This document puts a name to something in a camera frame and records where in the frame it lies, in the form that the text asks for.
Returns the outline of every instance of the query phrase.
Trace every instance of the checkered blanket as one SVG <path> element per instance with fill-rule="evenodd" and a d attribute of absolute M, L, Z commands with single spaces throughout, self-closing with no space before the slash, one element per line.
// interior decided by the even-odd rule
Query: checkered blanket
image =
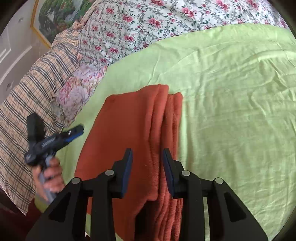
<path fill-rule="evenodd" d="M 78 34 L 69 28 L 57 35 L 50 51 L 0 105 L 0 185 L 23 213 L 35 195 L 32 172 L 24 162 L 29 149 L 26 118 L 36 112 L 44 120 L 46 136 L 61 132 L 63 121 L 52 113 L 50 101 L 79 66 Z"/>

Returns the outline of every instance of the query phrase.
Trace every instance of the framed painting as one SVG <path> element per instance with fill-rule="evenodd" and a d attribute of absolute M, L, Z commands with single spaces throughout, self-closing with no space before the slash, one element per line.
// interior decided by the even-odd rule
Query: framed painting
<path fill-rule="evenodd" d="M 51 47 L 56 35 L 80 21 L 95 0 L 36 0 L 31 28 Z"/>

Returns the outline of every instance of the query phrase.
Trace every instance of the wrinkled green fabric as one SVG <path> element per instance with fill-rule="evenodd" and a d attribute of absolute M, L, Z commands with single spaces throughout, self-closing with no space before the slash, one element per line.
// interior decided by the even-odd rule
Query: wrinkled green fabric
<path fill-rule="evenodd" d="M 204 179 L 222 177 L 271 240 L 296 205 L 295 66 L 296 40 L 273 26 L 222 26 L 158 41 L 108 68 L 72 124 L 82 123 L 85 134 L 58 152 L 63 177 L 74 177 L 108 96 L 167 84 L 184 97 L 184 168 Z"/>

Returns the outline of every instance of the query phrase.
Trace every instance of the orange fabric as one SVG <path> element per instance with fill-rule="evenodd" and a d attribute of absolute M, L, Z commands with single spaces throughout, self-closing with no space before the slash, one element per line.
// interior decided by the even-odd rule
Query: orange fabric
<path fill-rule="evenodd" d="M 161 152 L 169 148 L 176 159 L 181 106 L 181 93 L 169 95 L 167 85 L 109 96 L 83 146 L 75 172 L 82 180 L 110 169 L 126 148 L 133 150 L 127 193 L 113 199 L 115 231 L 124 241 L 179 238 L 183 203 L 168 192 Z"/>

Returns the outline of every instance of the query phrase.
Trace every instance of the silver screw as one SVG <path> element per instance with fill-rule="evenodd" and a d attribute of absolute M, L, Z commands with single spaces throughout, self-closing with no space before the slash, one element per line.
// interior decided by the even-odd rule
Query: silver screw
<path fill-rule="evenodd" d="M 114 171 L 113 170 L 107 170 L 105 171 L 105 175 L 106 176 L 112 176 L 114 174 Z"/>
<path fill-rule="evenodd" d="M 215 182 L 218 183 L 218 184 L 222 184 L 222 183 L 224 183 L 224 180 L 222 178 L 217 177 L 215 179 Z"/>
<path fill-rule="evenodd" d="M 190 171 L 184 170 L 184 171 L 182 171 L 182 175 L 187 177 L 190 175 Z"/>
<path fill-rule="evenodd" d="M 80 178 L 75 177 L 75 178 L 72 179 L 71 182 L 72 182 L 73 184 L 78 184 L 78 183 L 80 183 Z"/>

